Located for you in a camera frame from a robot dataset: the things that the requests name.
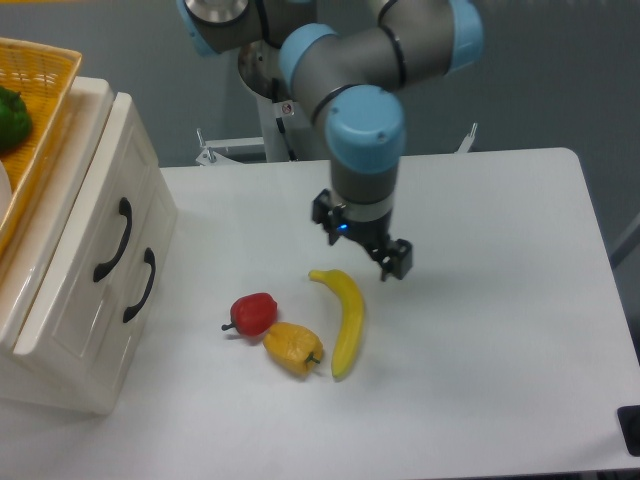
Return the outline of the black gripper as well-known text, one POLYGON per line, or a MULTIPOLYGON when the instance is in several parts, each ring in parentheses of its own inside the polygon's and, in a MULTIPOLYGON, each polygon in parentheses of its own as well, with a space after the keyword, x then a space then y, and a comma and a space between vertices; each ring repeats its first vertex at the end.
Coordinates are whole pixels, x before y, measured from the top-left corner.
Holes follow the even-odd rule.
POLYGON ((404 239, 391 239, 392 200, 371 204, 332 201, 331 192, 323 189, 312 202, 311 219, 321 225, 328 244, 346 238, 365 249, 380 267, 380 280, 402 280, 413 267, 413 245, 404 239))

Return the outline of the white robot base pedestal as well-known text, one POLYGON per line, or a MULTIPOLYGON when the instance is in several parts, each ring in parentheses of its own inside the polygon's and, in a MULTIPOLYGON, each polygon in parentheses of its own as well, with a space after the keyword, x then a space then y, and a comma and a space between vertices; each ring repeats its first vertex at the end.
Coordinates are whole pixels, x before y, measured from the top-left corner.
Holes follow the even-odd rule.
POLYGON ((266 160, 327 159, 324 143, 288 91, 278 60, 279 50, 265 41, 243 46, 238 55, 240 79, 256 101, 266 160))

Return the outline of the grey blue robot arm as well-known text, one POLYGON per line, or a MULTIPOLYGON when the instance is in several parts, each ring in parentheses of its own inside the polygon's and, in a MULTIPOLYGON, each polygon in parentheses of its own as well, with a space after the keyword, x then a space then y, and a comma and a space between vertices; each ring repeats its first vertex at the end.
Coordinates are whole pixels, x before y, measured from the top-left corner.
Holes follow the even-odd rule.
POLYGON ((406 144, 396 94, 481 57, 475 5, 376 1, 375 25, 345 37, 318 22, 313 1, 181 1, 177 9, 199 53, 255 51, 239 68, 245 85, 273 104, 296 103, 324 143, 331 185, 311 217, 329 241, 351 240, 383 277, 405 277, 412 246, 389 233, 406 144))

